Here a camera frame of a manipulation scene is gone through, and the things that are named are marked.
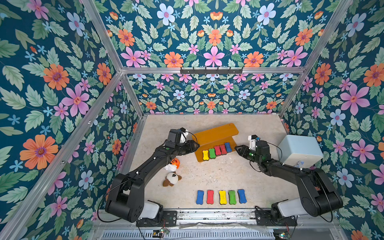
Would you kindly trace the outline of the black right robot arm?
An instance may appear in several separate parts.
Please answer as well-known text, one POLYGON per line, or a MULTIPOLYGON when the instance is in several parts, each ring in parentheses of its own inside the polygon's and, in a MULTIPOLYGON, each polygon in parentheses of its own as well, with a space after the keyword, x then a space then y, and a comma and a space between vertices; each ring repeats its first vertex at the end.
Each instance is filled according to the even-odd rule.
POLYGON ((256 163, 261 173, 297 186, 297 199, 272 204, 271 215, 276 220, 300 215, 319 217, 344 206, 339 192, 323 170, 300 169, 272 159, 266 141, 256 141, 254 150, 246 145, 236 146, 235 150, 240 157, 256 163))

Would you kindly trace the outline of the red eraser top shelf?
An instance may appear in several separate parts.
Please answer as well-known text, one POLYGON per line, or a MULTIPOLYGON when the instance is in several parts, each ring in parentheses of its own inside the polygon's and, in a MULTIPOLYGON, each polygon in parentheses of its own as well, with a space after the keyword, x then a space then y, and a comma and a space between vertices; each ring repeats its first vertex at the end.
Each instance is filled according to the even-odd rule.
POLYGON ((207 204, 208 205, 214 204, 214 191, 213 190, 207 190, 207 204))

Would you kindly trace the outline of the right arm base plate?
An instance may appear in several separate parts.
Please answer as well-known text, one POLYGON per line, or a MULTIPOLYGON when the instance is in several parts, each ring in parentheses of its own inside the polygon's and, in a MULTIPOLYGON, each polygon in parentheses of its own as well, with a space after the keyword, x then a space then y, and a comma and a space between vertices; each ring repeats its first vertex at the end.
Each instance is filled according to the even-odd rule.
POLYGON ((296 216, 284 217, 279 208, 278 203, 272 204, 270 209, 263 209, 255 206, 255 219, 258 226, 267 227, 296 227, 296 216))

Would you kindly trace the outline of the green eraser bottom shelf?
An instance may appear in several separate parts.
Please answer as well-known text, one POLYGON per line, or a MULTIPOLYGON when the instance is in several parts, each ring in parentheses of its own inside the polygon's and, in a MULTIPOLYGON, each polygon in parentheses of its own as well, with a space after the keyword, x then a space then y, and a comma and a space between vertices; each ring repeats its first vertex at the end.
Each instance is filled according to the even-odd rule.
POLYGON ((215 149, 209 149, 209 158, 210 159, 215 159, 216 158, 216 151, 215 149))

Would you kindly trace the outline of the green eraser top shelf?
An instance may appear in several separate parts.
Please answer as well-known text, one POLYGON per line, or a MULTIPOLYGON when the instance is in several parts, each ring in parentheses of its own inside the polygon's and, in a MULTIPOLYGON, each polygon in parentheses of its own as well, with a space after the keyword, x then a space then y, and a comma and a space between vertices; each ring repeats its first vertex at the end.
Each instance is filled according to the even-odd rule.
POLYGON ((236 205, 237 204, 236 192, 234 190, 229 190, 228 195, 229 195, 229 204, 236 205))

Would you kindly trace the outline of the yellow eraser top shelf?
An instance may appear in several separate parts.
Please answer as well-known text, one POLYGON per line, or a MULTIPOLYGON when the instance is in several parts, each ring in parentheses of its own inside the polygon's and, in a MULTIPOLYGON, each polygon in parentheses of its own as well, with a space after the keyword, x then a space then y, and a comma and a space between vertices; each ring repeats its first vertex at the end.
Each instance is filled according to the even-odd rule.
POLYGON ((226 205, 228 203, 227 201, 227 192, 224 191, 224 190, 220 190, 219 191, 219 202, 220 202, 220 205, 226 205))

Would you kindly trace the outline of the blue eraser bottom shelf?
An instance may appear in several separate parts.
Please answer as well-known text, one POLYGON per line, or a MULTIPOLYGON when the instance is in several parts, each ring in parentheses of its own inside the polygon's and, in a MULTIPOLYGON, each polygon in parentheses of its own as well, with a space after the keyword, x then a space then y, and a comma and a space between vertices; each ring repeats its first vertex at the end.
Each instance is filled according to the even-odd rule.
POLYGON ((227 153, 231 153, 233 151, 231 144, 229 142, 225 143, 225 148, 226 148, 227 153))

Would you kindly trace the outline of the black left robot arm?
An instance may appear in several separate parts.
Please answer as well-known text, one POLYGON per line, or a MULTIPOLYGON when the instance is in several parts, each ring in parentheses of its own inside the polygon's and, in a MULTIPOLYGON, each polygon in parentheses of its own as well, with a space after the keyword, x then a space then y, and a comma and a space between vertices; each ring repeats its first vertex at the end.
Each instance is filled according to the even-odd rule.
POLYGON ((127 174, 118 174, 106 193, 105 211, 119 220, 134 223, 139 218, 156 218, 152 210, 153 202, 145 200, 145 187, 149 181, 171 161, 178 157, 194 153, 200 147, 197 138, 187 139, 186 129, 171 129, 168 138, 158 146, 154 153, 139 167, 127 174))

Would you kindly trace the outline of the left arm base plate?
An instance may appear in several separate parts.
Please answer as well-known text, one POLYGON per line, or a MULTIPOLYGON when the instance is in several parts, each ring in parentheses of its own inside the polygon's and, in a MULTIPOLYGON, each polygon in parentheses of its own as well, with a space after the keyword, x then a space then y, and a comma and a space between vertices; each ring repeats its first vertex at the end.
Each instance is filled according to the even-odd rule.
POLYGON ((177 225, 177 211, 160 211, 154 219, 143 218, 136 223, 137 227, 160 228, 175 227, 177 225))

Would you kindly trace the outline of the green eraser shelf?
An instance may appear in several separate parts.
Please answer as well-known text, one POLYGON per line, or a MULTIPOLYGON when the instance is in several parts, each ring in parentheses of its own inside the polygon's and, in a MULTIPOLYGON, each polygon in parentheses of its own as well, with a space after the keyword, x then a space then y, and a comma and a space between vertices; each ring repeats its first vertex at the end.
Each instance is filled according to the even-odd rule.
POLYGON ((216 151, 215 149, 209 149, 209 158, 210 159, 215 159, 216 158, 216 151))
POLYGON ((236 205, 237 204, 236 192, 234 190, 229 190, 228 195, 229 195, 229 204, 236 205))

